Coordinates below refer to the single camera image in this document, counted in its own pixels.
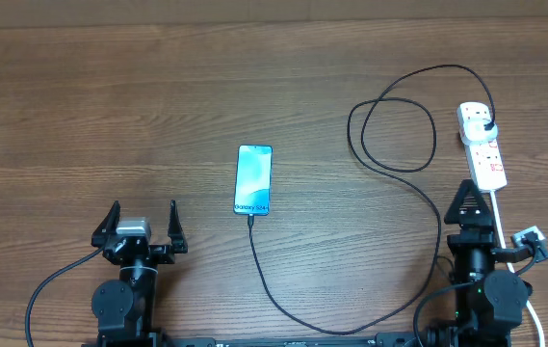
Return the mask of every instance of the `wooden table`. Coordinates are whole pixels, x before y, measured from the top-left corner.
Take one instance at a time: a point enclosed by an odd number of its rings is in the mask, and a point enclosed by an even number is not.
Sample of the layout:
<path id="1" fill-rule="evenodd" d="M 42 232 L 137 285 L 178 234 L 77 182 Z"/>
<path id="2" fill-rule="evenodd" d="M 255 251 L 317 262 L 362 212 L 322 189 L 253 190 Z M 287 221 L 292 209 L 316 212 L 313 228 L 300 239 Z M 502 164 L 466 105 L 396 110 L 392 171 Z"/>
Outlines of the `wooden table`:
<path id="1" fill-rule="evenodd" d="M 150 217 L 158 242 L 169 200 L 178 201 L 190 252 L 161 267 L 155 312 L 171 335 L 320 335 L 264 294 L 246 218 L 231 208 L 239 144 L 274 147 L 272 213 L 257 218 L 255 242 L 284 307 L 343 330 L 401 305 L 429 269 L 434 216 L 416 194 L 358 165 L 347 115 L 397 77 L 443 63 L 475 69 L 494 94 L 507 235 L 538 225 L 548 236 L 548 18 L 0 31 L 0 346 L 24 345 L 33 290 L 92 251 L 113 200 L 124 216 Z M 455 110 L 486 102 L 481 85 L 438 70 L 391 95 L 432 111 L 434 161 L 403 177 L 444 213 L 469 176 Z M 366 141 L 385 163 L 419 166 L 430 124 L 415 108 L 383 104 Z M 444 228 L 442 254 L 457 231 Z M 99 257 L 51 282 L 34 308 L 36 345 L 92 341 L 91 294 L 117 274 Z M 524 278 L 548 342 L 548 262 Z M 430 291 L 444 285 L 435 273 Z M 414 309 L 363 335 L 410 330 Z M 443 298 L 424 321 L 452 312 Z M 514 342 L 535 346 L 528 315 Z"/>

